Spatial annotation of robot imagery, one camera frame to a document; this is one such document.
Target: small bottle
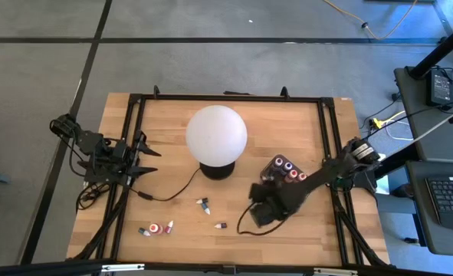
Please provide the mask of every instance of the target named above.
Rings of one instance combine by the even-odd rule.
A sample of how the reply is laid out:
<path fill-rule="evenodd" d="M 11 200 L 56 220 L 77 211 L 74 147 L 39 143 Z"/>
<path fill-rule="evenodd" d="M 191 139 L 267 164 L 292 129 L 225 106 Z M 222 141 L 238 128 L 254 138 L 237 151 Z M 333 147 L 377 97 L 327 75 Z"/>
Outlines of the small bottle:
<path fill-rule="evenodd" d="M 173 227 L 173 221 L 169 222 L 168 225 L 165 227 L 165 233 L 170 234 L 170 232 L 172 231 L 172 227 Z"/>
<path fill-rule="evenodd" d="M 297 180 L 298 181 L 303 181 L 307 178 L 306 174 L 304 173 L 300 173 L 298 176 L 297 176 Z"/>
<path fill-rule="evenodd" d="M 287 175 L 288 172 L 290 172 L 293 169 L 293 164 L 287 162 L 282 166 L 281 174 L 283 176 Z"/>
<path fill-rule="evenodd" d="M 163 227 L 159 224 L 153 223 L 149 226 L 149 231 L 155 235 L 163 233 Z"/>
<path fill-rule="evenodd" d="M 272 169 L 274 171 L 278 171 L 278 170 L 282 170 L 282 164 L 284 163 L 284 161 L 282 160 L 282 158 L 278 157 L 276 158 L 273 162 L 272 162 Z"/>
<path fill-rule="evenodd" d="M 148 232 L 148 230 L 146 230 L 146 229 L 144 229 L 144 228 L 140 228 L 140 229 L 138 230 L 138 232 L 139 232 L 141 235 L 146 236 L 146 237 L 151 236 L 151 234 Z"/>
<path fill-rule="evenodd" d="M 227 228 L 228 225 L 226 225 L 226 222 L 222 222 L 222 223 L 218 223 L 217 225 L 214 225 L 214 228 L 217 228 L 217 229 L 223 229 L 223 228 Z"/>
<path fill-rule="evenodd" d="M 200 200 L 196 201 L 195 203 L 202 204 L 202 203 L 207 203 L 207 202 L 209 202 L 209 199 L 208 198 L 204 198 L 204 199 L 200 199 Z"/>
<path fill-rule="evenodd" d="M 204 210 L 204 212 L 208 215 L 211 215 L 211 210 L 209 210 L 209 207 L 207 206 L 207 204 L 205 203 L 202 203 L 201 204 L 201 207 L 202 207 L 202 210 Z"/>
<path fill-rule="evenodd" d="M 296 179 L 296 177 L 297 177 L 297 170 L 292 169 L 292 170 L 287 174 L 287 176 L 284 177 L 284 181 L 285 181 L 286 183 L 291 183 L 291 182 L 293 182 L 293 181 Z"/>

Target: red cap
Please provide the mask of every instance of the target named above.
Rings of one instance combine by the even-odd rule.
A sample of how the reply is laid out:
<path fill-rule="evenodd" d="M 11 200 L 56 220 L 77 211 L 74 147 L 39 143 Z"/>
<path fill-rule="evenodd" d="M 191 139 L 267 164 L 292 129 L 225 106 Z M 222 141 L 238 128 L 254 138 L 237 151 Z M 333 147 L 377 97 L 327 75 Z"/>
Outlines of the red cap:
<path fill-rule="evenodd" d="M 149 231 L 152 233 L 157 233 L 159 231 L 159 225 L 153 223 L 149 226 Z"/>
<path fill-rule="evenodd" d="M 292 169 L 292 170 L 289 172 L 289 176 L 290 176 L 291 178 L 296 178 L 296 176 L 297 176 L 297 170 Z"/>

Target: black tabletop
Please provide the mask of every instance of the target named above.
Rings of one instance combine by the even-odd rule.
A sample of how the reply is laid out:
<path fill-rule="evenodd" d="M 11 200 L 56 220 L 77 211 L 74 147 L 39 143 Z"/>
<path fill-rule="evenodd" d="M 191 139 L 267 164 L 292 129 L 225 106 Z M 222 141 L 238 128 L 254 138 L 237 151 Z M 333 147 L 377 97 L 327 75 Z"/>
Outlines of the black tabletop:
<path fill-rule="evenodd" d="M 425 80 L 412 79 L 404 68 L 394 71 L 396 83 L 402 94 L 402 101 L 407 114 L 429 108 L 425 105 Z M 414 138 L 425 133 L 436 124 L 442 122 L 451 114 L 439 110 L 429 110 L 409 118 L 410 128 Z M 453 124 L 448 122 L 432 131 L 429 135 L 415 143 L 419 157 L 425 161 L 453 163 Z"/>
<path fill-rule="evenodd" d="M 406 163 L 409 181 L 414 189 L 422 228 L 430 252 L 441 255 L 453 255 L 453 230 L 442 227 L 432 206 L 431 195 L 425 179 L 433 176 L 453 176 L 453 164 L 434 162 Z"/>

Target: yellow cable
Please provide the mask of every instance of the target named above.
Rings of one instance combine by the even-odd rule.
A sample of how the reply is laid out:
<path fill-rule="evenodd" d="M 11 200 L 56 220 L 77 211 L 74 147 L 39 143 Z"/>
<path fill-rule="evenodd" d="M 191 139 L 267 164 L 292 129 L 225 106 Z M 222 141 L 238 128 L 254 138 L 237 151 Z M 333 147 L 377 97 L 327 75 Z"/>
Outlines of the yellow cable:
<path fill-rule="evenodd" d="M 389 122 L 390 120 L 395 119 L 398 115 L 403 114 L 404 112 L 405 112 L 405 111 L 400 111 L 400 112 L 398 112 L 397 114 L 391 116 L 390 118 L 388 118 L 388 119 L 382 121 L 382 123 L 387 123 L 387 122 Z"/>
<path fill-rule="evenodd" d="M 332 2 L 328 1 L 328 0 L 323 0 L 325 3 L 327 3 L 328 5 L 330 5 L 332 8 L 335 8 L 337 11 L 339 12 L 342 12 L 343 14 L 346 14 L 346 15 L 349 15 L 349 16 L 352 16 L 353 18 L 359 20 L 359 22 L 361 23 L 366 23 L 364 20 L 362 20 L 359 16 L 357 15 L 353 15 L 351 14 L 350 12 L 347 12 L 347 11 L 344 11 L 343 9 L 335 6 Z M 413 7 L 415 7 L 415 4 L 417 4 L 417 1 L 418 0 L 414 0 L 414 2 L 412 3 L 412 5 L 410 6 L 409 10 L 403 15 L 402 19 L 400 19 L 400 21 L 395 25 L 395 27 L 393 27 L 393 29 L 388 33 L 386 34 L 385 36 L 383 37 L 378 37 L 376 36 L 373 31 L 371 31 L 371 28 L 367 25 L 366 26 L 366 29 L 367 31 L 376 39 L 376 40 L 383 40 L 383 39 L 386 39 L 387 37 L 389 37 L 390 35 L 392 35 L 392 33 L 394 31 L 396 31 L 396 29 L 400 26 L 400 24 L 403 22 L 403 20 L 407 17 L 407 15 L 409 15 L 409 12 L 413 9 Z"/>
<path fill-rule="evenodd" d="M 373 118 L 373 126 L 376 128 L 376 129 L 380 129 L 382 128 L 385 124 L 387 124 L 388 122 L 392 121 L 393 119 L 395 119 L 397 116 L 403 114 L 405 111 L 400 111 L 398 112 L 397 114 L 391 116 L 390 118 L 386 119 L 386 120 L 378 120 L 376 118 Z"/>

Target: red bottle cap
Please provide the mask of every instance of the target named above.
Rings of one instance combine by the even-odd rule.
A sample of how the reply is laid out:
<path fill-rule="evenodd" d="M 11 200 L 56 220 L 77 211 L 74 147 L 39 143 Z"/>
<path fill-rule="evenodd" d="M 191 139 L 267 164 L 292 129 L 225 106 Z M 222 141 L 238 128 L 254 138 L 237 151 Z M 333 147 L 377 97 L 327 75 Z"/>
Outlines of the red bottle cap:
<path fill-rule="evenodd" d="M 149 231 L 153 234 L 160 234 L 163 231 L 163 227 L 161 225 L 153 223 L 149 226 Z"/>
<path fill-rule="evenodd" d="M 289 177 L 295 179 L 296 176 L 297 176 L 297 170 L 292 169 L 292 170 L 289 172 Z"/>

